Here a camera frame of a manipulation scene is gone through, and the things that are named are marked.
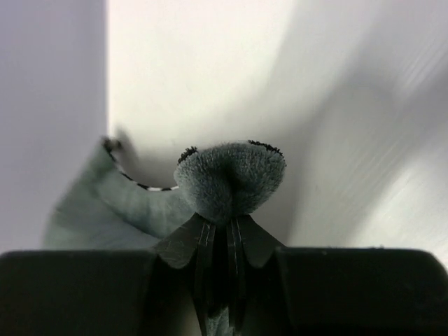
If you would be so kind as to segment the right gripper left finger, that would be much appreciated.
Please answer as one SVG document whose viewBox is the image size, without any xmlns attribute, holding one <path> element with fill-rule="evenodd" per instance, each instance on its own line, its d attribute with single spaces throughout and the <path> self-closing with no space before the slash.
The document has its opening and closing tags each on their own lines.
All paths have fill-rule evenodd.
<svg viewBox="0 0 448 336">
<path fill-rule="evenodd" d="M 214 304 L 215 235 L 216 226 L 195 214 L 154 247 L 159 259 L 186 282 L 203 335 L 209 334 L 209 308 Z"/>
</svg>

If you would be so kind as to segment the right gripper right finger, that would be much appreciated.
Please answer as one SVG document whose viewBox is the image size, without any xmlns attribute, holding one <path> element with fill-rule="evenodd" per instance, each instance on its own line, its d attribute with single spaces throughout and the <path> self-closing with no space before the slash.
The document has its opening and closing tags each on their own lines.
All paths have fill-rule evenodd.
<svg viewBox="0 0 448 336">
<path fill-rule="evenodd" d="M 283 244 L 249 215 L 233 218 L 226 227 L 229 324 L 241 331 L 249 299 L 249 274 L 261 270 Z"/>
</svg>

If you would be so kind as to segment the zebra and green pillowcase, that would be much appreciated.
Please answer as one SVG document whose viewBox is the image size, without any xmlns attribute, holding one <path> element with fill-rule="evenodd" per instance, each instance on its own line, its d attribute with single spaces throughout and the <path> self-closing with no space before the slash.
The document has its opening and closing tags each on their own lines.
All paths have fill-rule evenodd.
<svg viewBox="0 0 448 336">
<path fill-rule="evenodd" d="M 55 270 L 69 268 L 75 292 L 111 287 L 105 300 L 86 295 L 80 307 L 54 309 L 41 335 L 122 335 L 136 316 L 129 299 L 150 272 L 153 245 L 193 214 L 217 225 L 256 210 L 279 187 L 286 163 L 275 147 L 257 141 L 187 149 L 172 188 L 151 188 L 123 171 L 116 139 L 98 145 L 53 209 L 43 245 L 55 250 Z"/>
</svg>

